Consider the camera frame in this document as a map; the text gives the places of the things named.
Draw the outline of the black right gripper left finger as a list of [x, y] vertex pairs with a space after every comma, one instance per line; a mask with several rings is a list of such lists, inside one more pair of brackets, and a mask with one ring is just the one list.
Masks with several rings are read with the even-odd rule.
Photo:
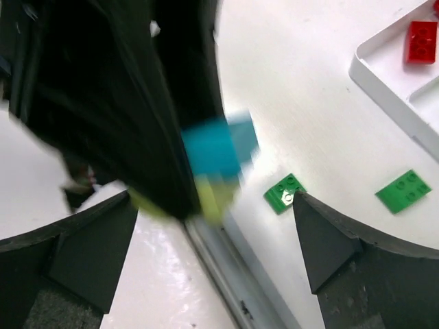
[[99, 328], [138, 211], [127, 192], [1, 240], [2, 328]]

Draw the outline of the red sloped lego brick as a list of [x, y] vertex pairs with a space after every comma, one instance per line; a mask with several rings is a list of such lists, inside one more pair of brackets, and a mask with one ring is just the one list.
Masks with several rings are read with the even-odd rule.
[[434, 64], [438, 23], [436, 21], [412, 21], [407, 29], [404, 56], [407, 64]]

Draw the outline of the lime lego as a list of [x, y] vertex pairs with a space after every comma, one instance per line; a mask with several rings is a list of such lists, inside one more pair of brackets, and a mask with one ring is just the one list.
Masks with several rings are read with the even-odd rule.
[[[208, 224], [219, 226], [223, 222], [226, 211], [233, 203], [235, 194], [239, 190], [239, 178], [224, 178], [222, 176], [199, 175], [194, 178], [196, 190], [200, 200], [200, 216]], [[132, 204], [147, 216], [161, 221], [171, 219], [164, 210], [142, 196], [133, 188], [128, 189]]]

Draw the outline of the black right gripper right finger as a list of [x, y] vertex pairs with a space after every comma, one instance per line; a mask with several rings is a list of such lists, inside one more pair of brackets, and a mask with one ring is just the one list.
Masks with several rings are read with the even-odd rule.
[[326, 328], [437, 328], [438, 250], [347, 217], [305, 192], [296, 229]]

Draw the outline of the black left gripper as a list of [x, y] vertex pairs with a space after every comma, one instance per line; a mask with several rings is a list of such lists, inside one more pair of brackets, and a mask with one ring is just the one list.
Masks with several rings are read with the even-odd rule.
[[182, 133], [224, 110], [217, 1], [2, 1], [9, 111], [161, 210], [200, 210]]

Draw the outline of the blue long lego brick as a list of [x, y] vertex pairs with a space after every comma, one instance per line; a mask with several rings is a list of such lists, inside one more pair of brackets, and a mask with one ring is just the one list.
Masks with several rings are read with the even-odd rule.
[[248, 111], [190, 127], [182, 140], [194, 176], [235, 178], [259, 149]]

